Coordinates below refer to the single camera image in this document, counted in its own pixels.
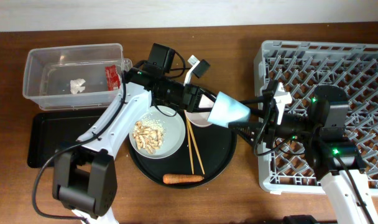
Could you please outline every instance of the gray bowl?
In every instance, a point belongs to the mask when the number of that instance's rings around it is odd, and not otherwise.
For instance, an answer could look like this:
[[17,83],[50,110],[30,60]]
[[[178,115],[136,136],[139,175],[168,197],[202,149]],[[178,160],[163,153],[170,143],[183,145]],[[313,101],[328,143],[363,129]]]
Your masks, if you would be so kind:
[[[165,114],[173,115],[175,113],[175,111],[169,107],[158,107]],[[149,110],[140,117],[139,121],[145,116],[149,119],[160,120],[159,122],[164,128],[163,144],[160,149],[156,150],[155,154],[149,154],[145,149],[138,150],[137,143],[135,142],[134,137],[132,137],[134,131],[134,127],[132,127],[129,132],[129,141],[131,142],[131,145],[140,155],[150,159],[162,159],[171,156],[181,147],[186,135],[185,123],[181,116],[177,114],[174,117],[168,117],[160,113],[154,106],[150,107]]]

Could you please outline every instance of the chopstick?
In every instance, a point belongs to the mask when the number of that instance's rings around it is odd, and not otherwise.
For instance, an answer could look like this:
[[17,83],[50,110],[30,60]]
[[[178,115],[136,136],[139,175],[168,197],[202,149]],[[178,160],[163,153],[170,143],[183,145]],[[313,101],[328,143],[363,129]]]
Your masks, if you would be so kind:
[[191,166],[191,173],[195,174],[195,170],[193,168],[193,157],[191,155],[191,142],[190,142],[190,131],[189,131],[189,125],[187,125],[187,133],[188,133],[188,146],[189,146],[189,155],[190,155],[190,166]]
[[197,144],[196,144],[195,135],[193,134],[193,130],[191,128],[191,124],[190,124],[190,121],[189,121],[188,118],[187,118],[187,125],[189,127],[189,132],[190,132],[191,138],[193,140],[193,145],[195,145],[195,150],[196,150],[197,158],[198,158],[199,163],[200,163],[201,171],[203,171],[203,175],[205,175],[206,173],[204,172],[203,163],[201,162],[201,158],[200,158],[200,154],[199,154],[199,149],[197,148]]

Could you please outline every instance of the robotic arm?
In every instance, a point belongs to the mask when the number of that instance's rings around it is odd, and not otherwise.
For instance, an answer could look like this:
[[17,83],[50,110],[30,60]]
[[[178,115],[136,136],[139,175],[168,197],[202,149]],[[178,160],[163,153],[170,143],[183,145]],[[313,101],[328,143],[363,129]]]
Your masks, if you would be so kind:
[[[83,221],[117,223],[111,210],[117,191],[114,158],[129,128],[152,104],[191,113],[219,113],[218,97],[212,110],[199,108],[201,97],[213,99],[208,91],[191,84],[182,85],[164,75],[170,70],[174,53],[173,49],[154,44],[148,61],[123,74],[122,88],[114,101],[78,138],[85,144],[55,158],[53,197],[79,217],[85,217]],[[196,67],[190,71],[199,78],[210,66],[204,60],[192,64]],[[349,107],[345,92],[334,86],[318,86],[308,117],[284,113],[285,104],[291,100],[281,83],[271,81],[262,96],[240,103],[262,103],[262,110],[251,107],[248,110],[263,121],[252,123],[248,117],[240,117],[230,120],[228,128],[246,140],[257,156],[279,150],[280,145],[273,147],[275,138],[303,143],[305,158],[321,181],[339,223],[378,223],[364,173],[365,164],[357,147],[344,137]],[[271,150],[259,153],[261,140]],[[78,168],[85,163],[91,164],[90,173]]]

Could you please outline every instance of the round black tray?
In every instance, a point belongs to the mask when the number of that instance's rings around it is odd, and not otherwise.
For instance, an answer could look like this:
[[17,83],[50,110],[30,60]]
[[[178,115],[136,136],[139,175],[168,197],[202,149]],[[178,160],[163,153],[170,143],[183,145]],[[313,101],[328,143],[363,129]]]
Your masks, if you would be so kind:
[[[186,118],[183,112],[178,112],[184,120],[186,127]],[[192,124],[193,134],[196,137],[196,143],[201,156],[201,161],[205,170],[205,175],[201,172],[195,147],[192,142],[193,166],[196,175],[202,175],[204,180],[188,184],[165,184],[163,183],[164,174],[191,174],[190,156],[188,148],[188,137],[185,136],[181,147],[177,152],[164,159],[146,158],[133,148],[130,144],[129,153],[136,166],[150,180],[176,189],[189,189],[203,185],[217,177],[231,161],[236,148],[237,135],[228,128],[222,128],[217,125],[211,125],[207,128],[199,128]]]

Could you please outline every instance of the metal grid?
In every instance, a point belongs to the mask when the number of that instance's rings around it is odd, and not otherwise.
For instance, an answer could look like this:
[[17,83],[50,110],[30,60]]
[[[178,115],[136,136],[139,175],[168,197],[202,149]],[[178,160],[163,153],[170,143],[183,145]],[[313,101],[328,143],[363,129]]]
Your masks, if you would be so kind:
[[[378,189],[378,47],[309,42],[279,44],[279,49],[263,52],[265,82],[274,79],[284,83],[294,99],[285,110],[303,115],[318,85],[344,89],[350,105],[346,135],[356,143],[367,164],[370,188]],[[300,143],[285,144],[282,149],[292,153],[305,150]],[[304,156],[278,151],[271,158],[271,184],[320,186]]]

